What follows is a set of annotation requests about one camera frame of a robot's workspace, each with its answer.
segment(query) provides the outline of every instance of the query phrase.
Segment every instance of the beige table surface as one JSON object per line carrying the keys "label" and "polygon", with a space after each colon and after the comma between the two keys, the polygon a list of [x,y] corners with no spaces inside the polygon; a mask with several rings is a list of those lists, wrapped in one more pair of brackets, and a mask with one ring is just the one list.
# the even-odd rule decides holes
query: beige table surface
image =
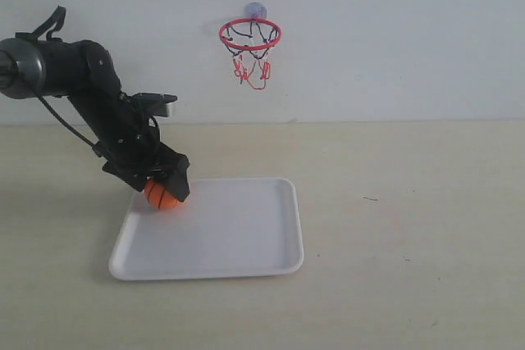
{"label": "beige table surface", "polygon": [[131,190],[63,128],[2,127],[1,349],[525,348],[525,122],[164,125],[162,137],[191,179],[292,180],[302,268],[116,281],[107,262]]}

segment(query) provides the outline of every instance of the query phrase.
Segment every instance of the mini basketball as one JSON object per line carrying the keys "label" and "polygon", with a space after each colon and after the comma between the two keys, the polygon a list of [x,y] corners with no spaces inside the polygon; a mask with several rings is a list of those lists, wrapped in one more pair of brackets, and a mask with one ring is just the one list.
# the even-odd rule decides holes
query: mini basketball
{"label": "mini basketball", "polygon": [[173,208],[179,202],[164,185],[158,184],[154,180],[149,180],[144,188],[144,194],[148,199],[149,205],[160,210]]}

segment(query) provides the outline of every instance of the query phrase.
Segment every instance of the plastic tray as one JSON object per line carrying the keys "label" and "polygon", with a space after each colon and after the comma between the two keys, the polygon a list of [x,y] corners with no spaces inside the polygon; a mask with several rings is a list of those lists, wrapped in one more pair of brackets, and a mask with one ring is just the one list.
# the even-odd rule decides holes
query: plastic tray
{"label": "plastic tray", "polygon": [[294,185],[282,178],[195,180],[184,204],[135,193],[109,270],[119,280],[284,275],[303,264]]}

